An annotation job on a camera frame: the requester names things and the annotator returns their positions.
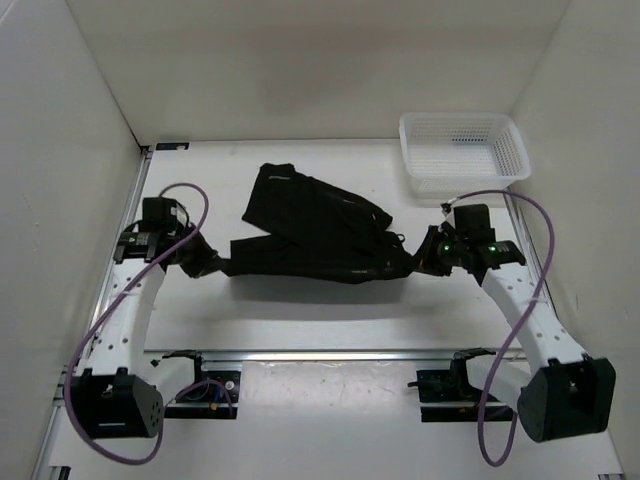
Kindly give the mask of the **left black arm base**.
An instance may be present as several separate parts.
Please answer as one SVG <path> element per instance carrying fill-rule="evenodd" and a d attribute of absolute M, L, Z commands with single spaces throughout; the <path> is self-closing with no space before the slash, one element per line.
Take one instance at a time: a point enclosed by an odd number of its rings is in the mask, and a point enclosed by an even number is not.
<path fill-rule="evenodd" d="M 177 350 L 149 361 L 144 374 L 165 403 L 165 419 L 235 420 L 241 372 L 205 366 L 200 351 Z"/>

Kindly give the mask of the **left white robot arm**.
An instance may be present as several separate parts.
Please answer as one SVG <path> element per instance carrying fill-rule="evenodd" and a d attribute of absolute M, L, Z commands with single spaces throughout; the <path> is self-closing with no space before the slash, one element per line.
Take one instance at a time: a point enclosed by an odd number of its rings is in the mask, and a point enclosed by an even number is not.
<path fill-rule="evenodd" d="M 115 290 L 106 319 L 91 352 L 78 362 L 65 400 L 84 439 L 153 438 L 168 403 L 199 400 L 212 387 L 194 350 L 145 356 L 156 296 L 170 266 L 200 278 L 216 271 L 218 253 L 193 228 L 181 234 L 126 231 L 114 260 Z"/>

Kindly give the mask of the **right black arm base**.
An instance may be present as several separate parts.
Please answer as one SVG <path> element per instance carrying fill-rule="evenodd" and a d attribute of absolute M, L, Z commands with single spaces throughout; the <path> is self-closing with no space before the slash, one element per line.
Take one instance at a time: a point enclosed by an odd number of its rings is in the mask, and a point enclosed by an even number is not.
<path fill-rule="evenodd" d="M 476 423 L 481 390 L 469 384 L 466 364 L 496 352 L 473 348 L 454 353 L 446 369 L 417 370 L 407 384 L 418 392 L 422 423 Z"/>

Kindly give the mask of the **black shorts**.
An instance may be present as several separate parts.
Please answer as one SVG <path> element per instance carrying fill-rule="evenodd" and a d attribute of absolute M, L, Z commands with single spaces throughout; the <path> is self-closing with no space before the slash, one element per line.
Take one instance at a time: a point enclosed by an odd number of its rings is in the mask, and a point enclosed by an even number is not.
<path fill-rule="evenodd" d="M 229 277 L 303 277 L 344 284 L 408 277 L 417 261 L 393 217 L 352 192 L 291 164 L 260 167 L 242 220 L 264 236 L 230 242 Z"/>

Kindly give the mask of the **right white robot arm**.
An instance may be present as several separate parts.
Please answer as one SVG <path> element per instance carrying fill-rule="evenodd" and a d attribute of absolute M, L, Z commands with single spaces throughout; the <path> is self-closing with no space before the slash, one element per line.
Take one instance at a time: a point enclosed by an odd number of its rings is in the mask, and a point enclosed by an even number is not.
<path fill-rule="evenodd" d="M 606 430 L 616 372 L 593 358 L 539 301 L 524 255 L 495 231 L 463 237 L 452 227 L 431 226 L 415 255 L 418 270 L 448 276 L 454 268 L 472 275 L 495 302 L 524 350 L 529 370 L 502 363 L 490 397 L 508 405 L 535 442 Z"/>

